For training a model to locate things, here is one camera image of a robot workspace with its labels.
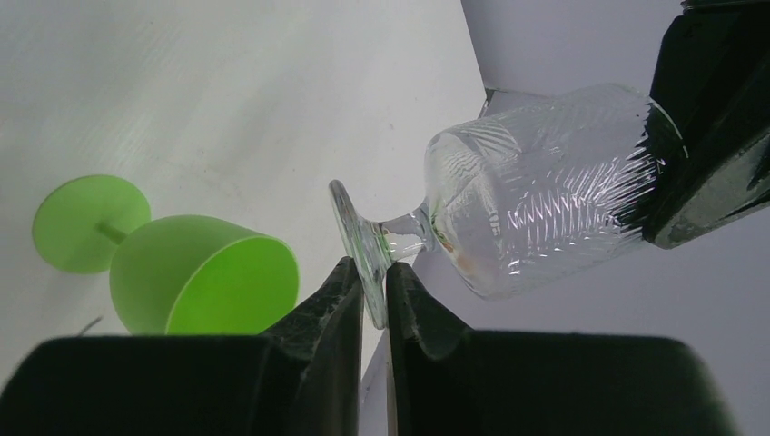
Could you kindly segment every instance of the white table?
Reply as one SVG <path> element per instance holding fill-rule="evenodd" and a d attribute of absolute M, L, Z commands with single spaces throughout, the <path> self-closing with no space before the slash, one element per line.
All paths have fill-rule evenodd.
<path fill-rule="evenodd" d="M 285 240 L 301 298 L 344 250 L 326 185 L 380 220 L 422 200 L 422 154 L 484 98 L 459 1 L 0 0 L 0 380 L 38 342 L 124 332 L 107 274 L 58 272 L 30 237 L 61 183 L 109 173 L 153 216 Z M 364 333 L 364 362 L 379 335 Z"/>

